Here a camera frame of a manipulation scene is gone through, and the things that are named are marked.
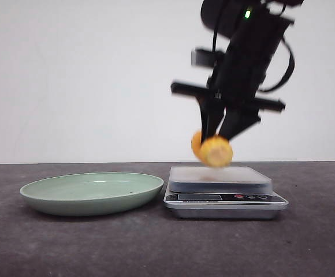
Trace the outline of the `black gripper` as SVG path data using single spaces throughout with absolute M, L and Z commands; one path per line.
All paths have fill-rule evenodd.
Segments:
M 173 82 L 171 91 L 196 97 L 201 116 L 201 143 L 214 137 L 226 114 L 219 135 L 231 140 L 260 121 L 259 110 L 282 111 L 281 101 L 256 98 L 256 93 L 279 89 L 290 78 L 295 67 L 293 55 L 282 79 L 273 87 L 262 89 L 270 61 L 284 33 L 294 23 L 268 11 L 246 11 L 240 15 L 234 32 L 229 34 L 226 52 L 196 49 L 192 53 L 195 65 L 213 69 L 206 87 Z

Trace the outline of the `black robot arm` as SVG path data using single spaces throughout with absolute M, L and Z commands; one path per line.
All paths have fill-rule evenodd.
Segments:
M 270 88 L 261 88 L 267 68 L 280 43 L 285 47 L 286 29 L 294 20 L 272 13 L 268 1 L 204 1 L 202 23 L 214 35 L 229 39 L 226 51 L 196 48 L 191 62 L 213 70 L 205 87 L 173 82 L 171 91 L 197 99 L 201 114 L 201 141 L 215 135 L 231 140 L 260 121 L 258 112 L 281 112 L 281 101 L 257 98 L 257 92 L 269 93 L 283 86 L 295 68 L 293 54 L 281 80 Z

